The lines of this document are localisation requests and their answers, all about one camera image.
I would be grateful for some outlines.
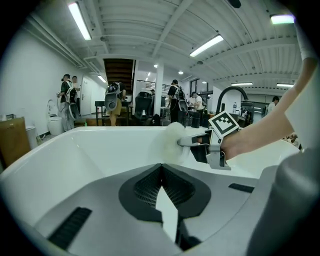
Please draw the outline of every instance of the sink basin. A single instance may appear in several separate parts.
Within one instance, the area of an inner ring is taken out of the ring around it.
[[[79,127],[30,151],[0,175],[1,191],[15,217],[33,226],[49,209],[84,185],[132,170],[163,163],[157,143],[165,127]],[[188,136],[204,128],[187,128]],[[277,141],[239,155],[231,171],[197,162],[189,148],[177,164],[203,172],[259,178],[267,166],[278,165],[298,149]]]

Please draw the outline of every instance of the backpack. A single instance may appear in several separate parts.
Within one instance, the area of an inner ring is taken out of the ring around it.
[[[152,117],[151,126],[161,126],[160,116],[158,114]]]
[[[176,90],[175,90],[175,93],[174,93],[174,96],[173,96],[174,99],[177,99],[179,101],[181,100],[186,100],[186,95],[184,93],[184,90],[182,89],[181,86],[179,86]]]

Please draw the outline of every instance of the ceiling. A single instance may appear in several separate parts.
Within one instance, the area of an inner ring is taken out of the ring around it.
[[[247,93],[281,95],[287,89],[277,83],[294,83],[302,60],[294,25],[272,25],[270,15],[289,11],[273,0],[240,1],[235,9],[227,0],[80,0],[89,41],[69,12],[72,1],[44,1],[31,17],[97,72],[105,58],[163,62],[220,88],[253,82]],[[216,35],[224,40],[190,57]]]

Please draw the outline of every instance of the white shirt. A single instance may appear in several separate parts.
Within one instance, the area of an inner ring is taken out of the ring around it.
[[[268,106],[268,108],[266,109],[266,115],[270,114],[272,110],[274,110],[276,107],[276,104],[274,102],[271,102]]]
[[[196,99],[195,99],[195,102],[196,102],[196,103],[200,103],[200,105],[195,106],[195,109],[196,109],[196,110],[203,110],[203,109],[204,109],[204,106],[202,105],[202,102],[203,102],[203,101],[202,101],[201,96],[198,95],[198,96],[196,97]]]
[[[190,98],[189,98],[189,102],[190,102],[190,104],[192,104],[192,103],[196,103],[196,99],[195,99],[195,98],[190,97]]]
[[[76,83],[72,83],[72,88],[80,88],[80,87],[79,87],[78,83],[76,82]],[[76,94],[77,94],[77,98],[80,98],[80,91],[79,90],[76,91]]]

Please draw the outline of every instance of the wooden stairs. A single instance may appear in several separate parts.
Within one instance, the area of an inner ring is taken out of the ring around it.
[[[108,83],[117,82],[125,84],[128,95],[133,91],[133,59],[105,58],[104,67]]]

